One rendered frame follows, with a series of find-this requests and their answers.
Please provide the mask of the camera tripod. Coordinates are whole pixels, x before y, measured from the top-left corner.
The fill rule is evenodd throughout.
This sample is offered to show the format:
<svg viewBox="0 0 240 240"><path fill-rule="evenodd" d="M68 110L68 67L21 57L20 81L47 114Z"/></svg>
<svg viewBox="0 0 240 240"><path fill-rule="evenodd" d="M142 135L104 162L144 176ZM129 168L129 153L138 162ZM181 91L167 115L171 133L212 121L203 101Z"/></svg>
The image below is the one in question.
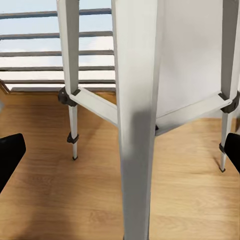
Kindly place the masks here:
<svg viewBox="0 0 240 240"><path fill-rule="evenodd" d="M165 0L111 0L117 105L79 86L80 0L56 0L65 86L77 159L77 105L118 127L123 240L149 240L154 137L222 110L219 143L225 171L226 138L240 92L240 0L223 0L221 90L157 114Z"/></svg>

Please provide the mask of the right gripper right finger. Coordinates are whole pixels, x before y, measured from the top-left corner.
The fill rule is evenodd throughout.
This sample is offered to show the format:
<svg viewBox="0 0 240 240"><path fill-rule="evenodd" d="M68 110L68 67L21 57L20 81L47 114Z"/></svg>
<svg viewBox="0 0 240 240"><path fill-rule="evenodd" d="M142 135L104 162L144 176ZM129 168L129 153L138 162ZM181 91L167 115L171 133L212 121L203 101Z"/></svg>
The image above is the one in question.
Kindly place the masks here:
<svg viewBox="0 0 240 240"><path fill-rule="evenodd" d="M240 173L240 134L228 133L224 151Z"/></svg>

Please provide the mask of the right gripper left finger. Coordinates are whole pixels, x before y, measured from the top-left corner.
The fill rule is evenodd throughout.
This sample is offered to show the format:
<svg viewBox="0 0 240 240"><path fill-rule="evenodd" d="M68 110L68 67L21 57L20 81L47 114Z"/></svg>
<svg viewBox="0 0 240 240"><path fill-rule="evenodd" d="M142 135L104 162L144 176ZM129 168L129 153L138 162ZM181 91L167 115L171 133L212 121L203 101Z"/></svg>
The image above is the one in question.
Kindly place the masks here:
<svg viewBox="0 0 240 240"><path fill-rule="evenodd" d="M0 138L0 193L26 153L22 133Z"/></svg>

